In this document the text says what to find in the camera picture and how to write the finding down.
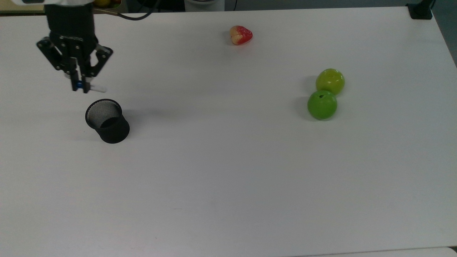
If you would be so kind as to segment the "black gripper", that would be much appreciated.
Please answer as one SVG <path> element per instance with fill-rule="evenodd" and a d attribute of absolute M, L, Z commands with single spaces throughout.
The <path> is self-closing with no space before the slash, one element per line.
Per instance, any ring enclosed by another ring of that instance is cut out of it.
<path fill-rule="evenodd" d="M 113 50 L 106 46 L 96 46 L 98 39 L 95 34 L 93 4 L 85 5 L 45 5 L 49 29 L 57 39 L 59 36 L 78 41 L 82 46 L 84 65 L 82 66 L 83 91 L 105 93 L 104 86 L 95 86 L 92 80 L 98 76 Z M 70 42 L 57 41 L 53 43 L 49 36 L 42 38 L 36 46 L 57 71 L 71 81 L 73 91 L 78 90 L 78 72 L 75 57 L 71 55 Z"/>

